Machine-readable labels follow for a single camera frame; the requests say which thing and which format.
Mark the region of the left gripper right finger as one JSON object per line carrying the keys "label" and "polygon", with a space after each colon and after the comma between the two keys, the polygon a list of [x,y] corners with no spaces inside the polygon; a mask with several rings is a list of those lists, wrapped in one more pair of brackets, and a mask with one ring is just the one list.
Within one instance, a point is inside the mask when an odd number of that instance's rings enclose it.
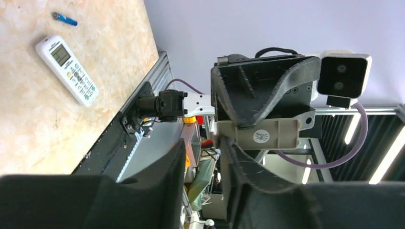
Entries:
{"label": "left gripper right finger", "polygon": [[402,229],[405,185],[295,184],[220,138],[226,221],[232,229]]}

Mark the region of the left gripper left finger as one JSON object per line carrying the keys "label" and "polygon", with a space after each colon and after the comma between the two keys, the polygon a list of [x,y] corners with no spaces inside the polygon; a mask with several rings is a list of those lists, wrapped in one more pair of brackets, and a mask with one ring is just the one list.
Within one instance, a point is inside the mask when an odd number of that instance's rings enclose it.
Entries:
{"label": "left gripper left finger", "polygon": [[7,175],[3,229],[177,229],[185,142],[118,183],[105,175]]}

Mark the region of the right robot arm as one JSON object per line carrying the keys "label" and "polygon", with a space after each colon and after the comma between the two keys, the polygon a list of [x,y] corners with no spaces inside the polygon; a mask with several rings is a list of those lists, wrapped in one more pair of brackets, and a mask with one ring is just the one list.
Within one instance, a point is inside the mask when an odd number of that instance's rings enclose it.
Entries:
{"label": "right robot arm", "polygon": [[213,115],[248,129],[269,118],[306,112],[310,100],[299,96],[320,77],[321,60],[301,54],[248,58],[219,57],[211,69],[211,93],[165,90],[135,101],[136,117],[173,122],[180,117]]}

